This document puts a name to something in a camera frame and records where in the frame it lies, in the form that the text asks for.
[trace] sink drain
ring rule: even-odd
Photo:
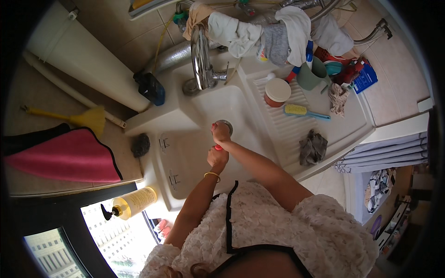
[[[230,133],[230,136],[232,136],[232,133],[233,133],[233,126],[232,126],[232,124],[229,121],[227,121],[227,120],[218,120],[218,121],[223,122],[224,124],[226,124],[229,127],[229,133]]]

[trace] yellow broom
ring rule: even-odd
[[[22,106],[23,110],[28,114],[47,116],[56,119],[66,120],[76,126],[86,126],[90,128],[97,138],[100,138],[105,127],[105,110],[103,106],[96,106],[81,115],[63,116],[51,112],[46,112],[38,108]]]

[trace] gray towel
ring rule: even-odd
[[[266,58],[274,65],[284,67],[286,65],[289,43],[285,24],[271,24],[263,28],[264,50]]]
[[[307,134],[307,138],[300,141],[300,165],[309,166],[311,164],[319,164],[328,147],[328,141],[321,136],[320,133],[315,133],[313,129]]]

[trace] jar lid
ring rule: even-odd
[[[267,96],[276,102],[285,102],[291,96],[291,87],[280,78],[272,78],[266,83]]]

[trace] blue brush handle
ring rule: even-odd
[[[318,114],[318,113],[314,113],[311,111],[307,111],[306,112],[306,116],[311,116],[320,120],[324,120],[324,121],[330,121],[331,120],[331,116],[328,115],[323,115],[323,114]]]

